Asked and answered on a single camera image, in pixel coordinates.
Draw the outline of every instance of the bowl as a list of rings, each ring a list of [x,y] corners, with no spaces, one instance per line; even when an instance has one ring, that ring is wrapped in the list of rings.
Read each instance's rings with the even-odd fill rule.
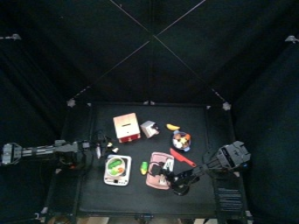
[[[173,133],[173,146],[177,150],[189,151],[191,149],[191,135],[177,130]]]
[[[118,177],[125,172],[126,172],[126,161],[121,157],[113,157],[107,161],[107,174],[113,177]]]

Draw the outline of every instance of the black tabletop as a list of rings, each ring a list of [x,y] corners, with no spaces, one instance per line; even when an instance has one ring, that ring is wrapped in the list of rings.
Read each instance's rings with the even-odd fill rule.
[[[159,135],[147,138],[141,130],[142,138],[130,143],[118,141],[114,117],[130,113],[137,114],[139,125],[153,121],[161,128]],[[174,132],[166,128],[173,123],[182,127],[181,131],[191,134],[191,150],[183,155],[198,165],[203,163],[203,155],[211,148],[219,148],[231,142],[231,123],[222,107],[206,106],[145,106],[105,105],[74,109],[70,112],[63,136],[69,140],[93,137],[101,130],[113,138],[119,155],[133,158],[130,182],[127,186],[105,183],[106,159],[93,161],[91,169],[83,179],[79,212],[90,215],[153,214],[159,216],[211,217],[215,215],[215,199],[213,180],[209,175],[191,185],[187,195],[178,196],[174,191],[159,190],[146,184],[146,176],[141,173],[141,164],[150,162],[154,152],[170,154]],[[178,174],[191,167],[175,160],[174,172]]]

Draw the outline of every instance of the black curtain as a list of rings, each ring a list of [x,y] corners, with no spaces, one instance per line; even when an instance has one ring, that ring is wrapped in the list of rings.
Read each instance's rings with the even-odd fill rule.
[[[298,11],[297,0],[2,1],[0,37],[23,38],[0,39],[2,145],[52,144],[71,98],[229,101],[253,153],[250,210],[298,223]],[[0,218],[43,206],[48,165],[0,170]]]
[[[2,36],[14,27],[0,23]],[[20,40],[0,40],[0,144],[54,144],[62,136],[67,102]],[[27,220],[43,209],[51,183],[51,161],[0,167],[0,222]]]
[[[253,162],[249,206],[259,223],[299,222],[299,45],[290,44],[235,103],[238,139]]]

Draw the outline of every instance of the toy banana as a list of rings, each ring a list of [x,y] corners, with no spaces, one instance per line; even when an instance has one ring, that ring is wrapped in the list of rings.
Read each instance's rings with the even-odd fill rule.
[[[179,126],[175,126],[170,123],[166,124],[166,127],[167,127],[169,130],[178,130],[181,128]]]

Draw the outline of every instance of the red box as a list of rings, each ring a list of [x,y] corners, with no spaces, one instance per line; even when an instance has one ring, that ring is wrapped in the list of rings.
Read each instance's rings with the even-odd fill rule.
[[[141,138],[141,129],[137,121],[137,114],[114,117],[117,127],[117,138],[121,143],[131,142]]]

